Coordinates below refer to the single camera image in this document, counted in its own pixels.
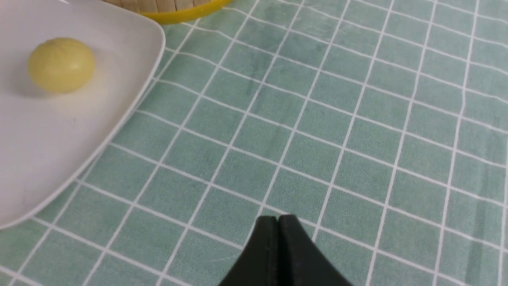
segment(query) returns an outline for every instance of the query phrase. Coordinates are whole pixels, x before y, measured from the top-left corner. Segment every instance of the grid pattern tablecloth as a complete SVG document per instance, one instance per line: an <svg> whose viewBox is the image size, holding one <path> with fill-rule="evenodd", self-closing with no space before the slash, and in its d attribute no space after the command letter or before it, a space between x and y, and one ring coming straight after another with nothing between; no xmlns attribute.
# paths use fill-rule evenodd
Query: grid pattern tablecloth
<svg viewBox="0 0 508 286"><path fill-rule="evenodd" d="M356 285L508 285L506 1L235 0L165 30L122 131L0 232L0 285L214 285L282 213Z"/></svg>

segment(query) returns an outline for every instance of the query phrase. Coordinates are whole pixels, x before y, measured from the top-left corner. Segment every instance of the yellow rim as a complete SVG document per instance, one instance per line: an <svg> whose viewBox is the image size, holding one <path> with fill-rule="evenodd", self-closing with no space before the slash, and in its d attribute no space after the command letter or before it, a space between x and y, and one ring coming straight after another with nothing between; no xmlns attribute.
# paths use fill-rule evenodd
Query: yellow rim
<svg viewBox="0 0 508 286"><path fill-rule="evenodd" d="M141 13L141 15L148 17L161 25L176 24L204 17L226 6L231 1L232 0L212 0L206 4L182 11L166 13Z"/></svg>

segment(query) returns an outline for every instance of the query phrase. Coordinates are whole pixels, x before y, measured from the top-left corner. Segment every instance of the yellow ball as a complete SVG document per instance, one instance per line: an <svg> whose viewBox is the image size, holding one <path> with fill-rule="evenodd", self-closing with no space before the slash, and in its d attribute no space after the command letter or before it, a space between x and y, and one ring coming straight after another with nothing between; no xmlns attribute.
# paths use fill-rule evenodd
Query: yellow ball
<svg viewBox="0 0 508 286"><path fill-rule="evenodd" d="M28 59L28 74L50 93L73 92L87 83L95 69L93 52L82 42L55 38L35 48Z"/></svg>

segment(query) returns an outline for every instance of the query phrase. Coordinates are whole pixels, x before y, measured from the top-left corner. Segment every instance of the white plate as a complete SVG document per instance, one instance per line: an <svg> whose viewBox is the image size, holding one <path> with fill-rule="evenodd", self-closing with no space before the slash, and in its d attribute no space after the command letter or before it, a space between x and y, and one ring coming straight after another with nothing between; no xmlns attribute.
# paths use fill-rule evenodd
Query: white plate
<svg viewBox="0 0 508 286"><path fill-rule="evenodd" d="M0 229L55 199L131 114L166 40L154 21L92 0L0 1ZM96 71L80 90L48 96L27 59L52 38L92 48Z"/></svg>

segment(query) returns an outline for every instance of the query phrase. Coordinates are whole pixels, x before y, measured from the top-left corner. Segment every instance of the bamboo steamer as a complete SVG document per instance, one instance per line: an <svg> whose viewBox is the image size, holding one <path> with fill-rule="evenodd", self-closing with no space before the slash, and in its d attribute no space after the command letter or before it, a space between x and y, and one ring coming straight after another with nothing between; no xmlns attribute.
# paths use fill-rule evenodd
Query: bamboo steamer
<svg viewBox="0 0 508 286"><path fill-rule="evenodd" d="M211 14L231 0L102 0L159 24L187 22Z"/></svg>

